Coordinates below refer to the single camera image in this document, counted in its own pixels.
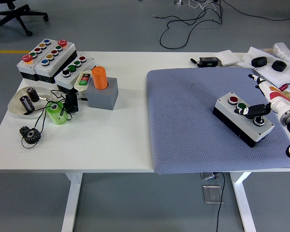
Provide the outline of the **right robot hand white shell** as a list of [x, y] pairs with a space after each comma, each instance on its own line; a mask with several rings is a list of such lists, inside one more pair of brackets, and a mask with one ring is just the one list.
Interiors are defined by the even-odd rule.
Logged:
[[290, 110], [290, 100], [282, 91], [269, 81], [263, 79], [262, 76], [249, 74], [248, 77], [257, 82], [257, 88], [264, 95], [268, 103], [253, 105], [244, 109], [235, 109], [234, 113], [245, 116], [246, 118], [254, 118], [267, 115], [271, 110], [278, 116], [282, 116]]

